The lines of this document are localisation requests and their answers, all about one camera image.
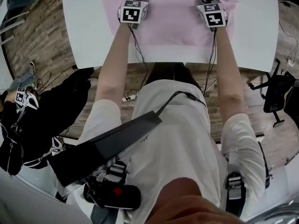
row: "forearm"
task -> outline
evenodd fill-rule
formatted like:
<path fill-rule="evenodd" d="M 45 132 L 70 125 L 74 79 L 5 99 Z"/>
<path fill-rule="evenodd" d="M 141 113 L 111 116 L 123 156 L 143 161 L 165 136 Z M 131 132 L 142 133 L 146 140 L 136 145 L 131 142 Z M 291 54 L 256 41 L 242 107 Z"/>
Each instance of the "forearm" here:
<path fill-rule="evenodd" d="M 108 99 L 121 107 L 128 67 L 130 30 L 121 23 L 100 71 L 95 101 Z"/>
<path fill-rule="evenodd" d="M 225 28 L 218 28 L 216 45 L 218 99 L 225 123 L 233 115 L 245 113 L 243 83 Z"/>

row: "power strip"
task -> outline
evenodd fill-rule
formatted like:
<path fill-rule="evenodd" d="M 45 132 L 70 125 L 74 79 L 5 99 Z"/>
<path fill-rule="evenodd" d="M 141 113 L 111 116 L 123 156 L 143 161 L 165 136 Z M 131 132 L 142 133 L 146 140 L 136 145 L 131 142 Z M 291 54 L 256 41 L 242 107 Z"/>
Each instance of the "power strip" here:
<path fill-rule="evenodd" d="M 136 99 L 137 97 L 138 97 L 138 95 L 130 95 L 130 96 L 129 96 L 129 98 L 130 98 L 129 100 L 126 100 L 126 98 L 123 97 L 123 98 L 122 98 L 122 101 L 123 101 L 123 102 L 130 101 L 130 100 Z"/>

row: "white marker cube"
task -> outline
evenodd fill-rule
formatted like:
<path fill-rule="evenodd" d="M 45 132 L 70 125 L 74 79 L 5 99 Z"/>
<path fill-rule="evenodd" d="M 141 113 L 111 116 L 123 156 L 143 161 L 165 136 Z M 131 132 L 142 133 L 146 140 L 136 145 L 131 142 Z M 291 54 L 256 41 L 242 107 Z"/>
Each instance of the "white marker cube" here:
<path fill-rule="evenodd" d="M 199 16 L 208 28 L 225 27 L 225 11 L 222 3 L 196 6 Z"/>
<path fill-rule="evenodd" d="M 149 3 L 143 1 L 121 1 L 121 22 L 140 23 L 146 16 Z"/>

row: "t-shirt sleeve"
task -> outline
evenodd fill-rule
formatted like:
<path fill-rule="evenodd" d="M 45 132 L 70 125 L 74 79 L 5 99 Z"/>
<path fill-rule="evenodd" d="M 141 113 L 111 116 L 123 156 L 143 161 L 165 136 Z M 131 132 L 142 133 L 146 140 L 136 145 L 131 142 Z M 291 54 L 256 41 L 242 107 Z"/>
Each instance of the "t-shirt sleeve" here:
<path fill-rule="evenodd" d="M 93 104 L 78 142 L 83 143 L 121 125 L 121 111 L 111 100 L 101 99 Z"/>
<path fill-rule="evenodd" d="M 236 114 L 226 121 L 221 144 L 221 152 L 227 159 L 230 147 L 237 148 L 240 171 L 247 190 L 246 196 L 251 200 L 260 198 L 265 191 L 265 162 L 246 114 Z"/>

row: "person in black clothing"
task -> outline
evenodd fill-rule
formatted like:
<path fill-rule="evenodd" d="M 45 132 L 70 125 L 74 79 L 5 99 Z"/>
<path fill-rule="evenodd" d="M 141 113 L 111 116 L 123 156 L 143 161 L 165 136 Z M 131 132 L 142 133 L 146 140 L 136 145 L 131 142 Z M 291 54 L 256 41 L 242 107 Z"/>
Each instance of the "person in black clothing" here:
<path fill-rule="evenodd" d="M 47 166 L 47 154 L 52 137 L 71 126 L 83 110 L 91 87 L 89 78 L 93 68 L 81 69 L 57 87 L 39 96 L 39 108 L 26 107 L 18 122 L 17 131 L 12 128 L 19 114 L 14 103 L 15 94 L 6 94 L 1 121 L 4 141 L 0 147 L 0 167 L 11 175 L 19 173 L 22 164 L 32 168 Z"/>

